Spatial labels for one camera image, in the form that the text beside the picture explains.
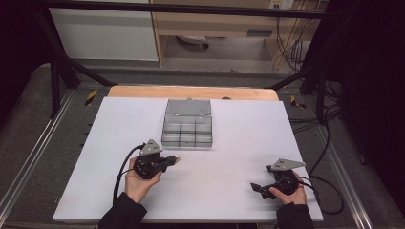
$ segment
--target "gray floor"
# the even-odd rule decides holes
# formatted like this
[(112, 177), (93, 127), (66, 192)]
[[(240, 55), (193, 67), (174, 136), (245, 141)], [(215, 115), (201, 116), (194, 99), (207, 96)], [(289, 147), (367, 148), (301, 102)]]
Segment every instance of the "gray floor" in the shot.
[[(139, 67), (136, 65), (138, 63), (133, 63), (132, 66), (126, 65), (125, 68), (118, 70), (113, 64), (109, 70), (95, 66), (95, 72), (123, 84), (252, 88), (269, 86), (289, 74), (288, 69), (279, 71), (277, 75), (274, 74), (261, 40), (212, 38), (209, 41), (210, 48), (204, 50), (183, 44), (175, 38), (170, 39), (166, 65), (163, 67), (156, 64), (155, 67), (154, 64)], [(56, 200), (66, 187), (80, 154), (80, 145), (86, 140), (85, 133), (91, 131), (89, 124), (96, 116), (102, 97), (108, 93), (108, 88), (98, 86), (88, 77), (80, 78), (83, 83), (78, 90), (74, 91), (75, 95), (69, 109), (54, 132), (52, 140), (38, 161), (19, 199), (15, 202), (6, 221), (8, 226), (68, 228), (59, 223), (56, 226), (52, 221), (53, 212), (57, 206)], [(304, 98), (299, 95), (296, 90), (299, 84), (299, 81), (294, 82), (278, 92), (280, 99), (285, 102), (289, 118), (311, 117), (309, 109), (290, 106), (289, 100), (292, 94), (300, 103), (307, 103), (312, 99), (312, 97)], [(91, 106), (84, 106), (91, 89), (98, 89), (95, 100)], [(46, 68), (40, 68), (32, 74), (32, 80), (23, 93), (20, 103), (11, 111), (8, 122), (0, 132), (1, 197), (6, 194), (36, 140), (46, 127), (51, 113), (50, 107), (49, 71)], [(373, 227), (405, 228), (403, 216), (397, 210), (373, 168), (360, 163), (344, 120), (335, 119), (330, 123), (330, 137)], [(296, 140), (309, 170), (325, 144), (316, 128), (296, 134)], [(327, 157), (322, 160), (314, 174), (339, 186)], [(321, 194), (321, 207), (329, 211), (336, 210), (339, 199), (334, 191), (322, 182), (316, 180), (313, 182)], [(316, 222), (317, 228), (357, 228), (347, 203), (341, 214), (324, 215), (324, 217), (325, 221)], [(271, 224), (260, 226), (271, 228)]]

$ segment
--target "white table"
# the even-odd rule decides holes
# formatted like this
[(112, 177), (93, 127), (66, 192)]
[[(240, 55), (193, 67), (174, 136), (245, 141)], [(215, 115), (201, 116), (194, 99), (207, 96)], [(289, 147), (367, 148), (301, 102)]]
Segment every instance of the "white table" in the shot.
[[(160, 144), (165, 98), (105, 97), (71, 179), (53, 216), (96, 222), (111, 208), (119, 168), (137, 145)], [(144, 222), (269, 222), (282, 203), (263, 200), (250, 182), (274, 182), (266, 170), (279, 158), (302, 161), (282, 102), (211, 99), (213, 146), (205, 151), (164, 150), (181, 156), (142, 205)], [(295, 170), (308, 177), (305, 168)], [(120, 191), (123, 191), (124, 179)], [(313, 220), (323, 220), (307, 189)]]

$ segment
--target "black sleeve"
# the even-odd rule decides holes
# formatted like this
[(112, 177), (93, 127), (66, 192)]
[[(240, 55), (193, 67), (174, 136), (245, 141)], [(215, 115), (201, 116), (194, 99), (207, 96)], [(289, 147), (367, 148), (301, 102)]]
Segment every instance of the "black sleeve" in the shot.
[(97, 229), (135, 229), (145, 215), (146, 209), (142, 205), (121, 193), (113, 207), (101, 218)]
[(306, 204), (289, 203), (277, 211), (277, 224), (280, 229), (312, 229), (314, 228)]

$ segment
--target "white cabinet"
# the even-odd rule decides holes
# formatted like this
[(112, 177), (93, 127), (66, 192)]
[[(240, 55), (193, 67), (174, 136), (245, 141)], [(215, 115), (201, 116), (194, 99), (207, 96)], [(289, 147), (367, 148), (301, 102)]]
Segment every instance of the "white cabinet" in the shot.
[(150, 12), (51, 9), (51, 14), (71, 58), (158, 61)]

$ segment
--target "cable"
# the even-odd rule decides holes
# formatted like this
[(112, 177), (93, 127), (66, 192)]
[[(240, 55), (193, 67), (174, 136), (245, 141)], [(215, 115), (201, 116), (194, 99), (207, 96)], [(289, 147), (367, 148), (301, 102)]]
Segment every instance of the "cable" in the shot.
[[(327, 108), (326, 112), (325, 112), (325, 116), (324, 116), (324, 118), (325, 118), (325, 126), (326, 126), (326, 129), (327, 129), (327, 135), (328, 135), (328, 136), (327, 136), (327, 142), (326, 142), (326, 145), (325, 145), (325, 147), (324, 147), (324, 150), (322, 151), (321, 155), (319, 156), (319, 158), (317, 159), (317, 161), (315, 162), (314, 166), (312, 167), (312, 169), (311, 169), (310, 172), (309, 172), (309, 177), (310, 177), (310, 178), (315, 178), (315, 179), (321, 180), (321, 181), (323, 181), (324, 183), (328, 184), (332, 189), (334, 189), (334, 191), (335, 191), (335, 192), (337, 193), (337, 195), (339, 196), (339, 199), (340, 199), (340, 207), (339, 207), (338, 210), (336, 210), (336, 211), (334, 211), (334, 212), (331, 212), (331, 211), (326, 211), (326, 210), (324, 210), (324, 209), (321, 208), (321, 212), (322, 212), (322, 213), (325, 213), (325, 214), (328, 214), (328, 215), (337, 215), (337, 214), (340, 214), (340, 213), (343, 212), (344, 206), (345, 206), (345, 203), (344, 203), (344, 200), (343, 200), (343, 196), (341, 195), (341, 193), (339, 192), (339, 190), (336, 188), (336, 186), (334, 186), (332, 183), (330, 183), (329, 181), (327, 181), (327, 180), (325, 180), (325, 179), (323, 179), (323, 178), (321, 178), (321, 177), (318, 177), (318, 176), (313, 175), (313, 171), (314, 171), (314, 170), (316, 169), (316, 167), (319, 165), (320, 161), (322, 160), (322, 158), (324, 157), (326, 151), (328, 150), (328, 147), (329, 147), (329, 144), (330, 144), (330, 129), (329, 129), (328, 121), (334, 119), (334, 118), (337, 117), (337, 116), (340, 116), (340, 114), (341, 114), (340, 110), (336, 110), (336, 111), (330, 112), (330, 109), (332, 109), (332, 108), (334, 108), (334, 107), (337, 107), (337, 104), (334, 104), (334, 105), (332, 105), (332, 106), (329, 106), (329, 107)], [(295, 129), (295, 130), (294, 130), (294, 133), (295, 133), (295, 134), (297, 134), (297, 133), (299, 133), (299, 132), (302, 132), (302, 131), (305, 131), (305, 130), (311, 128), (311, 127), (317, 126), (317, 125), (319, 124), (317, 118), (290, 119), (289, 122), (290, 122), (291, 126), (292, 126), (292, 125), (299, 125), (299, 124), (303, 124), (303, 123), (304, 123), (304, 124), (307, 124), (307, 125), (305, 125), (305, 126), (303, 126), (303, 127), (300, 127), (300, 128), (298, 128), (298, 129)], [(319, 193), (318, 193), (315, 189), (313, 189), (312, 182), (311, 182), (311, 186), (312, 186), (312, 187), (309, 187), (309, 186), (308, 186), (308, 187), (311, 188), (311, 189), (314, 191), (315, 198), (316, 198), (316, 200), (318, 201), (318, 204), (321, 205), (321, 198), (319, 197)]]
[(339, 209), (338, 209), (337, 211), (335, 211), (335, 212), (329, 212), (329, 211), (326, 211), (326, 210), (324, 210), (324, 209), (321, 209), (321, 212), (323, 212), (323, 213), (325, 213), (325, 214), (328, 214), (328, 215), (338, 215), (338, 214), (342, 213), (342, 212), (343, 212), (343, 209), (345, 209), (345, 202), (343, 201), (343, 196), (342, 196), (342, 194), (339, 192), (339, 190), (336, 188), (336, 186), (334, 186), (334, 185), (333, 185), (332, 183), (330, 183), (329, 181), (327, 181), (327, 180), (325, 180), (325, 179), (323, 179), (323, 178), (320, 178), (320, 177), (318, 177), (318, 176), (311, 175), (310, 177), (311, 177), (311, 178), (315, 178), (315, 179), (319, 179), (319, 180), (323, 181), (324, 183), (328, 184), (331, 188), (334, 189), (334, 191), (337, 193), (337, 195), (339, 196), (339, 199), (340, 199), (340, 207), (339, 207)]
[(120, 183), (120, 181), (121, 181), (122, 175), (124, 175), (125, 173), (129, 172), (130, 170), (132, 170), (132, 169), (129, 169), (129, 170), (125, 171), (125, 172), (122, 172), (122, 171), (124, 170), (124, 167), (125, 167), (125, 165), (126, 165), (128, 159), (129, 159), (129, 157), (131, 157), (132, 153), (133, 153), (135, 150), (141, 150), (141, 149), (143, 149), (143, 147), (144, 147), (145, 145), (146, 145), (146, 144), (143, 143), (143, 144), (141, 144), (141, 145), (135, 147), (134, 149), (132, 149), (132, 151), (128, 154), (128, 156), (125, 158), (124, 162), (122, 163), (121, 169), (119, 170), (119, 173), (118, 173), (118, 176), (117, 176), (116, 186), (114, 187), (113, 202), (116, 201), (117, 198), (118, 198), (118, 188), (119, 188), (119, 183)]

